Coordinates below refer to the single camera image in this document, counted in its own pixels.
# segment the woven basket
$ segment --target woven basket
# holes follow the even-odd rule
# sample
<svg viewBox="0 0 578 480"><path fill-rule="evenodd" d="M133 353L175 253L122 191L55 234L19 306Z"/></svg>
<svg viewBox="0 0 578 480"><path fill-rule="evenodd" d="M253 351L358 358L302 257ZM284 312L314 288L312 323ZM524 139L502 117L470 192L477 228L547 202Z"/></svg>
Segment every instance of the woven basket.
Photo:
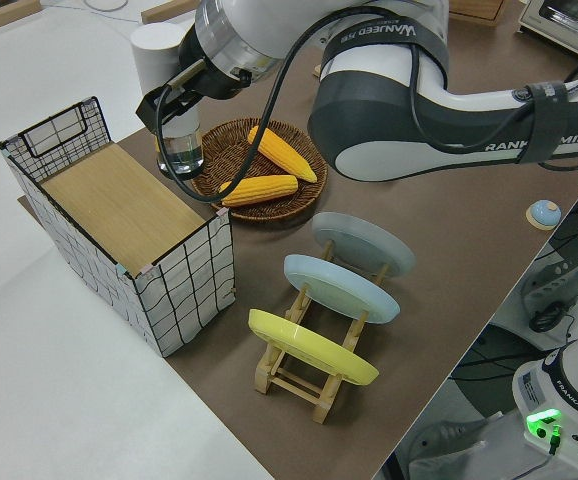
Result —
<svg viewBox="0 0 578 480"><path fill-rule="evenodd" d="M203 172L191 182L199 193L213 195L220 185L234 178L249 150L247 134L259 122L258 118L233 120L215 127L203 136L202 149L205 159ZM305 133L292 125L275 120L269 122L268 128L289 143L309 162L318 180L316 183L308 183L299 179L298 191L292 196L233 207L231 214L234 218L253 222L291 219L314 204L327 182L327 164ZM263 155L256 153L246 176L286 173ZM212 206L215 209L222 207L220 204L212 204Z"/></svg>

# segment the corn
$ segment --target corn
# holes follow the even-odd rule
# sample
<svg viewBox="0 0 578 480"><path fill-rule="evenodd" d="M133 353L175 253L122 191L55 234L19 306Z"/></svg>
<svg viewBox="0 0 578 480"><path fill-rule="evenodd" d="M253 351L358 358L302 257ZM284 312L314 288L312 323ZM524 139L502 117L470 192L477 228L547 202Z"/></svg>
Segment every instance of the corn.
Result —
<svg viewBox="0 0 578 480"><path fill-rule="evenodd" d="M247 141L250 144L253 143L257 131L257 126L249 131ZM265 129L265 133L262 135L258 151L287 173L310 183L316 182L316 174L309 166L309 162L296 152L291 145L268 128Z"/></svg>
<svg viewBox="0 0 578 480"><path fill-rule="evenodd" d="M229 183L231 182L220 185L220 191L222 192L227 188ZM233 192L222 200L222 204L225 207L240 207L293 195L297 190L298 179L293 175L263 175L244 178Z"/></svg>

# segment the water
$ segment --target water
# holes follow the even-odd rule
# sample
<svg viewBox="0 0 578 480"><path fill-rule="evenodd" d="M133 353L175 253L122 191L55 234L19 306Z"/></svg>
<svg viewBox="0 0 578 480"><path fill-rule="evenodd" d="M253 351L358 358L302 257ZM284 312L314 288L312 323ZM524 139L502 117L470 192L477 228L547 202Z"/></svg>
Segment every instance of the water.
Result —
<svg viewBox="0 0 578 480"><path fill-rule="evenodd" d="M174 167L177 176L184 179L193 178L200 174L204 158L202 156L202 139L198 131L183 137L165 138L167 158ZM158 169L168 178L171 178L167 165L158 154Z"/></svg>

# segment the wire mesh frame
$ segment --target wire mesh frame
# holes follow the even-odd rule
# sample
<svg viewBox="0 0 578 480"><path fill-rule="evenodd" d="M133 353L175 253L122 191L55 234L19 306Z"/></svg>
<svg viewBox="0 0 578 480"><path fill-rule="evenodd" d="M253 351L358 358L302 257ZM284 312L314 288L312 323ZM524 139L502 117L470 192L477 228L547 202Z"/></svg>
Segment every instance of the wire mesh frame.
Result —
<svg viewBox="0 0 578 480"><path fill-rule="evenodd" d="M235 301L232 238L229 213L219 214L134 280L163 356L189 343Z"/></svg>
<svg viewBox="0 0 578 480"><path fill-rule="evenodd" d="M235 301L230 214L219 212L133 278L40 183L110 141L91 97L1 142L0 150L71 268L167 356Z"/></svg>

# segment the brown table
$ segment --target brown table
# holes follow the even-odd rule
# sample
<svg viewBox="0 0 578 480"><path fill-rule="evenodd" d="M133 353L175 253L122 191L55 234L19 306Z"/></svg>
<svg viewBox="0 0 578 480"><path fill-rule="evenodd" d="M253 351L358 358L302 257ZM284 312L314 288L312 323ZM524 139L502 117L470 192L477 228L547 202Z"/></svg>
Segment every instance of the brown table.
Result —
<svg viewBox="0 0 578 480"><path fill-rule="evenodd" d="M574 56L515 33L521 7L511 2L495 29L451 22L450 91L516 88L561 79L573 68ZM299 56L274 118L306 129L318 63L315 50ZM201 102L203 130L259 116L269 88L266 82L227 102ZM153 169L145 132L121 144ZM389 230L412 248L417 265L383 283L402 313L390 324L368 325L357 347L379 377L367 387L343 384L324 425L311 420L312 406L302 399L274 386L266 396L254 390L265 344L247 327L250 308L283 315L290 306L296 292L284 278L284 257L320 253L308 222L265 228L234 221L236 303L168 361L274 477L369 479L548 240L525 219L527 207L544 198L567 212L578 198L578 172L509 165L377 184L331 172L317 210ZM210 207L187 201L210 214ZM341 340L348 323L315 305L305 325Z"/></svg>

